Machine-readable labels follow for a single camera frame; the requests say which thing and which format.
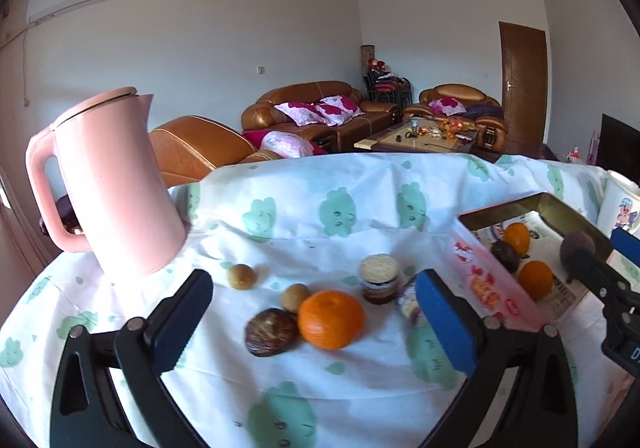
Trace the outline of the pink tin box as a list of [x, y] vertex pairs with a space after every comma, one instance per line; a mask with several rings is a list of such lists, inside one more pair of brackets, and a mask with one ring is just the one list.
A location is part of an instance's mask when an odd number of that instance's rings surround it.
[[470, 301], [480, 306], [481, 312], [503, 320], [511, 329], [535, 331], [547, 322], [560, 321], [586, 296], [587, 289], [584, 287], [586, 294], [560, 319], [549, 320], [472, 233], [477, 226], [529, 210], [540, 211], [542, 218], [557, 232], [585, 231], [593, 238], [597, 258], [608, 260], [611, 256], [613, 248], [608, 238], [552, 194], [533, 194], [459, 215], [451, 231], [449, 253], [452, 272], [459, 277], [469, 292]]

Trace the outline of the pink floral pillow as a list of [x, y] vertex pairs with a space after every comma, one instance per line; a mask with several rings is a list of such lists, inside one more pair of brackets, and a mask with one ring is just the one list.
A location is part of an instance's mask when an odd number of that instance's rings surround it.
[[307, 139], [295, 134], [272, 130], [265, 134], [260, 143], [262, 150], [274, 152], [285, 159], [304, 158], [314, 155], [314, 146]]

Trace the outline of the printed paper liner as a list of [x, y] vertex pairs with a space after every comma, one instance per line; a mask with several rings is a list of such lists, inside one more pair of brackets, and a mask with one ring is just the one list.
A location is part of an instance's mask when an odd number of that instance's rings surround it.
[[[503, 231], [512, 223], [522, 223], [529, 230], [530, 246], [528, 253], [523, 257], [519, 257], [514, 249], [503, 241]], [[509, 218], [500, 218], [490, 224], [477, 226], [472, 233], [521, 289], [523, 288], [518, 283], [518, 274], [525, 264], [532, 260], [540, 260], [551, 268], [554, 275], [551, 292], [539, 301], [533, 300], [549, 320], [560, 319], [586, 294], [586, 289], [579, 282], [567, 281], [566, 271], [560, 261], [560, 246], [567, 232], [563, 234], [552, 229], [542, 218], [540, 211], [520, 211]]]

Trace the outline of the magenta white pillow left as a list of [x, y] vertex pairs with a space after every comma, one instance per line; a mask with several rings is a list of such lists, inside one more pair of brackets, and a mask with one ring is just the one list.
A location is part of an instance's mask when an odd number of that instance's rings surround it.
[[274, 106], [276, 110], [285, 114], [298, 127], [308, 126], [312, 124], [328, 124], [328, 121], [314, 108], [313, 104], [305, 104], [304, 102], [282, 102]]

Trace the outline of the wrinkled brown passion fruit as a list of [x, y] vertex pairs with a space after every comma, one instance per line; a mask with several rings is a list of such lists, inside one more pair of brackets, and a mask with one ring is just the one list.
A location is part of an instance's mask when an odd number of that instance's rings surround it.
[[293, 314], [280, 308], [258, 312], [244, 329], [244, 346], [255, 357], [282, 354], [299, 340], [297, 320]]

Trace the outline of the small jar with lid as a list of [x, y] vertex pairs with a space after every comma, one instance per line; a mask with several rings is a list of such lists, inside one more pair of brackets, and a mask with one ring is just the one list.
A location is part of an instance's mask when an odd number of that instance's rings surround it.
[[367, 256], [359, 266], [363, 297], [377, 305], [393, 301], [399, 289], [399, 276], [399, 263], [392, 256], [387, 254]]

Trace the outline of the white green patterned tablecloth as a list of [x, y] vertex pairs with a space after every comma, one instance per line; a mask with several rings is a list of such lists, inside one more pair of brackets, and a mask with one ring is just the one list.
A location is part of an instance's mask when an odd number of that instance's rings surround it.
[[[26, 290], [1, 329], [1, 395], [32, 441], [49, 442], [53, 387], [64, 341], [148, 316], [193, 269], [212, 277], [212, 304], [164, 375], [169, 393], [213, 447], [414, 447], [463, 383], [432, 329], [391, 304], [367, 305], [362, 337], [337, 352], [299, 344], [257, 358], [243, 344], [258, 312], [295, 283], [360, 294], [372, 254], [401, 275], [449, 276], [450, 230], [466, 212], [548, 192], [587, 220], [598, 216], [605, 171], [510, 156], [314, 156], [214, 171], [172, 190], [190, 223], [178, 256], [149, 275], [107, 275], [93, 255], [64, 253]], [[235, 264], [250, 290], [229, 286]]]

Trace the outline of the wooden coffee table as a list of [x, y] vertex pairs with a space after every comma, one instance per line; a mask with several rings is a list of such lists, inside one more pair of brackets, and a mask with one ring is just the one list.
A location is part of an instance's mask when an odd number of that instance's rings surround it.
[[364, 152], [468, 153], [479, 134], [474, 124], [462, 119], [411, 118], [361, 139], [354, 148]]

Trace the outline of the small tan longan fruit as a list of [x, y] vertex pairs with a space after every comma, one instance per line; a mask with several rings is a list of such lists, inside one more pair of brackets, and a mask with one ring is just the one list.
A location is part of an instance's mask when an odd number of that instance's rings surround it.
[[234, 290], [250, 290], [257, 280], [257, 274], [253, 268], [245, 264], [232, 265], [227, 272], [229, 286]]

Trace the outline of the large orange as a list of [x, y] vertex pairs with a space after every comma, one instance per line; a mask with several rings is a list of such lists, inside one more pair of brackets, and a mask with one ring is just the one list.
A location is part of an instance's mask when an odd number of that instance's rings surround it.
[[302, 337], [314, 347], [341, 350], [360, 337], [366, 313], [352, 295], [326, 290], [303, 301], [297, 323]]

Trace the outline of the stacked dark chairs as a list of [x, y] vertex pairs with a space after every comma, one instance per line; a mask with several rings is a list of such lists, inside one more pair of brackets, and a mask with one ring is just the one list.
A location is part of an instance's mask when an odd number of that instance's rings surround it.
[[372, 101], [390, 102], [399, 107], [408, 107], [412, 103], [412, 87], [406, 78], [370, 69], [363, 79]]

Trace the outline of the brown leather long sofa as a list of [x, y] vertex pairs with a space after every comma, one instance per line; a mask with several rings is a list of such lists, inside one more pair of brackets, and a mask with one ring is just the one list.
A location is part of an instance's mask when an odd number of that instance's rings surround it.
[[329, 152], [351, 152], [356, 142], [400, 121], [389, 102], [364, 101], [341, 81], [293, 84], [270, 90], [242, 114], [243, 130], [277, 130]]

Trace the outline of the magenta white pillow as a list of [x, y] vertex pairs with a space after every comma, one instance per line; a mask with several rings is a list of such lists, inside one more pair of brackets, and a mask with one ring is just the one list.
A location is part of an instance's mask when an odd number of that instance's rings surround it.
[[343, 95], [322, 98], [317, 104], [317, 110], [328, 121], [327, 126], [341, 126], [357, 116], [364, 115], [364, 112], [352, 98]]
[[274, 106], [276, 110], [285, 114], [298, 127], [308, 126], [312, 124], [328, 124], [328, 121], [314, 108], [313, 104], [305, 104], [304, 102], [282, 102]]

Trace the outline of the snack cake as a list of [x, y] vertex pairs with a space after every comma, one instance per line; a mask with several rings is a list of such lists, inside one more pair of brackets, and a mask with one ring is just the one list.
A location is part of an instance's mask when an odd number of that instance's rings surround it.
[[396, 306], [413, 327], [426, 324], [424, 313], [416, 298], [416, 276], [411, 277], [399, 290]]

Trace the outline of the dark purple round fruit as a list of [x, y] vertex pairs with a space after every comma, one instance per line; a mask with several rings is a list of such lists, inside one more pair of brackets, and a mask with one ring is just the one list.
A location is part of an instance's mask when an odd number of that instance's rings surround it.
[[572, 282], [579, 272], [579, 263], [576, 260], [578, 254], [585, 253], [593, 256], [596, 245], [593, 238], [585, 231], [575, 230], [569, 232], [560, 246], [560, 261], [567, 274], [567, 281]]

